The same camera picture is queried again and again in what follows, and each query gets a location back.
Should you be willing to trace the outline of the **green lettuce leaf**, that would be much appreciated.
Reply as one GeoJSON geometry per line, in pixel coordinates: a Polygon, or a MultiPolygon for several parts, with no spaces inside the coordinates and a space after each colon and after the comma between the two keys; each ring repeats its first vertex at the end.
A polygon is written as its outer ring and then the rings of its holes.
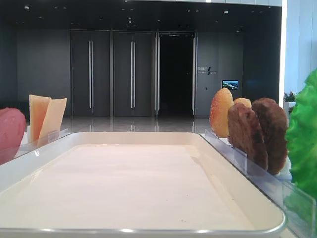
{"type": "Polygon", "coordinates": [[[296,105],[286,131],[292,182],[297,189],[317,198],[317,71],[305,80],[295,97],[296,105]]]}

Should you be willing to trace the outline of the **right clear acrylic rack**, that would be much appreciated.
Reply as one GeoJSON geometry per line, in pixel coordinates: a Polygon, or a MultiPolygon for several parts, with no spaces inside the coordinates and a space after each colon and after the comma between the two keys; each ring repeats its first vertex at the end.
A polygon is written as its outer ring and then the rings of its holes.
{"type": "Polygon", "coordinates": [[[288,230],[297,238],[317,236],[317,201],[291,183],[289,171],[273,176],[233,148],[225,139],[205,130],[201,136],[264,195],[275,202],[288,217],[288,230]]]}

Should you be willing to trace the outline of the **front brown meat patty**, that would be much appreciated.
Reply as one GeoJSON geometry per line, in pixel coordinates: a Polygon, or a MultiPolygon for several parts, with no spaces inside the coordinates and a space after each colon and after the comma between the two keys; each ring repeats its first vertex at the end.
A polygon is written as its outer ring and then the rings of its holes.
{"type": "Polygon", "coordinates": [[[255,112],[242,103],[237,103],[228,110],[228,141],[244,152],[247,158],[268,169],[268,154],[259,119],[255,112]]]}

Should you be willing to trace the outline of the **sesame bun top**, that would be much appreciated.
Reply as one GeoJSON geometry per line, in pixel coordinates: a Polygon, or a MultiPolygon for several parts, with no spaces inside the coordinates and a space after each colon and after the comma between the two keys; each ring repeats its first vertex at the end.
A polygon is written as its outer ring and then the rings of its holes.
{"type": "Polygon", "coordinates": [[[234,105],[231,92],[227,88],[218,90],[211,102],[210,124],[219,138],[229,136],[228,110],[234,105]]]}

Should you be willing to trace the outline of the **golden bun slice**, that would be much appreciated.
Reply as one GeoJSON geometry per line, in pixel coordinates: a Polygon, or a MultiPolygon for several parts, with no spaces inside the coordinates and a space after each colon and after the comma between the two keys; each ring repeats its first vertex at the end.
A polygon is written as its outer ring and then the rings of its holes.
{"type": "Polygon", "coordinates": [[[238,103],[241,103],[243,104],[244,106],[248,107],[248,108],[251,108],[252,107],[252,103],[249,99],[246,99],[246,98],[237,98],[234,100],[234,104],[238,104],[238,103]]]}

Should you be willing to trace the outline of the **pale yellow cheese slice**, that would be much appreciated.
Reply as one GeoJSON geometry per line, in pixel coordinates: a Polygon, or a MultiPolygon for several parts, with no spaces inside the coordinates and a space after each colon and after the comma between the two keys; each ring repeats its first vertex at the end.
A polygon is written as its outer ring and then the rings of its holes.
{"type": "Polygon", "coordinates": [[[52,132],[59,132],[67,99],[52,99],[49,102],[46,115],[42,124],[39,139],[48,136],[52,132]]]}

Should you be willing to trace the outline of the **left double door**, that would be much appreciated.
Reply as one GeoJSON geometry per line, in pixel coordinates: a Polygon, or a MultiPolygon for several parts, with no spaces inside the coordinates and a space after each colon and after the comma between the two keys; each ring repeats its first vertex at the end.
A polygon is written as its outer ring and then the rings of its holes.
{"type": "Polygon", "coordinates": [[[71,32],[72,114],[110,116],[110,33],[71,32]]]}

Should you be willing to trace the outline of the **white rectangular tray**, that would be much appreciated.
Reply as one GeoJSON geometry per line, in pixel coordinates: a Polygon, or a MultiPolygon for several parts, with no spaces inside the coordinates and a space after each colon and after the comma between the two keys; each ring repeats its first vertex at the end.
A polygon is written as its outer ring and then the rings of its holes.
{"type": "Polygon", "coordinates": [[[3,238],[276,238],[286,225],[195,133],[73,133],[0,167],[3,238]]]}

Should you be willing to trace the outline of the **clear acrylic rack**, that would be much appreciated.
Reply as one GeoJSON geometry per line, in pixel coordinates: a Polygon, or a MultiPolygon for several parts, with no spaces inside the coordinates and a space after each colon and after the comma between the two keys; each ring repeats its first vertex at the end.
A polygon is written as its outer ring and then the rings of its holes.
{"type": "Polygon", "coordinates": [[[297,238],[317,236],[317,201],[291,183],[289,171],[273,176],[233,148],[225,139],[205,130],[201,136],[264,195],[275,202],[288,217],[288,230],[297,238]]]}
{"type": "Polygon", "coordinates": [[[46,137],[40,138],[33,142],[21,143],[18,147],[8,148],[0,151],[0,164],[3,165],[12,161],[19,156],[25,155],[31,151],[37,150],[47,144],[57,141],[60,138],[67,136],[70,132],[68,128],[59,132],[54,131],[49,133],[46,137]]]}

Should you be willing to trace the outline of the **middle double door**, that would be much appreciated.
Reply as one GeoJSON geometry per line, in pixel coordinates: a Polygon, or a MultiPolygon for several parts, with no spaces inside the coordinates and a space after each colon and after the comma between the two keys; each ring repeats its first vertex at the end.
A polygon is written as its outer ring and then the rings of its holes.
{"type": "Polygon", "coordinates": [[[152,34],[115,32],[114,115],[152,115],[152,34]]]}

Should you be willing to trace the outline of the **brown meat patty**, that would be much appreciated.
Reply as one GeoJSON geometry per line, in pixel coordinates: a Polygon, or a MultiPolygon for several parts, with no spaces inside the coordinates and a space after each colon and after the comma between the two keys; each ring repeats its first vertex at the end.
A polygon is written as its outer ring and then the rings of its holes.
{"type": "Polygon", "coordinates": [[[260,98],[252,102],[264,136],[268,154],[268,172],[278,174],[284,167],[288,154],[285,133],[288,128],[286,112],[279,104],[269,98],[260,98]]]}
{"type": "Polygon", "coordinates": [[[247,158],[268,169],[268,154],[259,119],[255,112],[242,103],[237,103],[228,110],[228,141],[244,152],[247,158]]]}

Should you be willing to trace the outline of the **rear brown meat patty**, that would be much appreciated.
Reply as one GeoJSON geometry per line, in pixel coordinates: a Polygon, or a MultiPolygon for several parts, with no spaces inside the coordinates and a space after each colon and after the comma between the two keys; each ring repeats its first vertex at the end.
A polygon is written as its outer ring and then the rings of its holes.
{"type": "Polygon", "coordinates": [[[284,167],[288,154],[285,133],[288,128],[286,112],[279,104],[269,98],[260,98],[252,102],[264,136],[268,154],[268,172],[278,174],[284,167]]]}

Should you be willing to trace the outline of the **small wall screen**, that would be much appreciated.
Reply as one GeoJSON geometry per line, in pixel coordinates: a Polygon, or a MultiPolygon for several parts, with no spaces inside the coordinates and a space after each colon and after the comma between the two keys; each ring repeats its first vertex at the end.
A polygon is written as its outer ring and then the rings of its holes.
{"type": "Polygon", "coordinates": [[[229,90],[238,90],[239,81],[238,80],[223,80],[222,88],[227,88],[229,90]]]}

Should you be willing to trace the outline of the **double door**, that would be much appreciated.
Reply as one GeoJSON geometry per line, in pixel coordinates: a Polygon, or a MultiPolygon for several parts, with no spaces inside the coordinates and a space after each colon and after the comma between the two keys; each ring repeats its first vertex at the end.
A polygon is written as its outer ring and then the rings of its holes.
{"type": "Polygon", "coordinates": [[[152,115],[152,34],[115,32],[114,115],[152,115]]]}
{"type": "Polygon", "coordinates": [[[110,116],[110,33],[71,32],[72,114],[110,116]]]}

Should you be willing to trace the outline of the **orange cheese slice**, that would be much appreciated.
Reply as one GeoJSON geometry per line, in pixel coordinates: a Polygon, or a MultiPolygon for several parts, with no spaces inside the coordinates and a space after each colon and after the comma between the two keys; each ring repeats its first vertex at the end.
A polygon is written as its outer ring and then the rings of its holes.
{"type": "Polygon", "coordinates": [[[51,100],[51,97],[29,95],[31,142],[39,139],[43,121],[51,100]]]}

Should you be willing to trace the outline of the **left clear acrylic rack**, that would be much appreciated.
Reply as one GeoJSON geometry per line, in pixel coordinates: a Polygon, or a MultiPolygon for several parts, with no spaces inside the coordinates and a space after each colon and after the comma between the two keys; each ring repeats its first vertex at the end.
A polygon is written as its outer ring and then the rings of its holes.
{"type": "Polygon", "coordinates": [[[21,143],[18,147],[8,148],[0,151],[0,164],[3,165],[12,161],[19,156],[25,155],[31,151],[37,150],[47,144],[57,141],[60,138],[67,136],[70,132],[68,128],[59,132],[54,131],[49,133],[46,137],[40,138],[33,142],[21,143]]]}

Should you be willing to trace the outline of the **flower planter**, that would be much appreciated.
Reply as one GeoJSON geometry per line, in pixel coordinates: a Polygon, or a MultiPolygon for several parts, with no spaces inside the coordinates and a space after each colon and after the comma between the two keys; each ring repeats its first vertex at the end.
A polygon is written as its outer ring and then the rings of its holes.
{"type": "Polygon", "coordinates": [[[295,96],[296,94],[294,94],[292,91],[289,93],[284,93],[284,109],[288,114],[291,114],[293,108],[296,105],[295,96]]]}

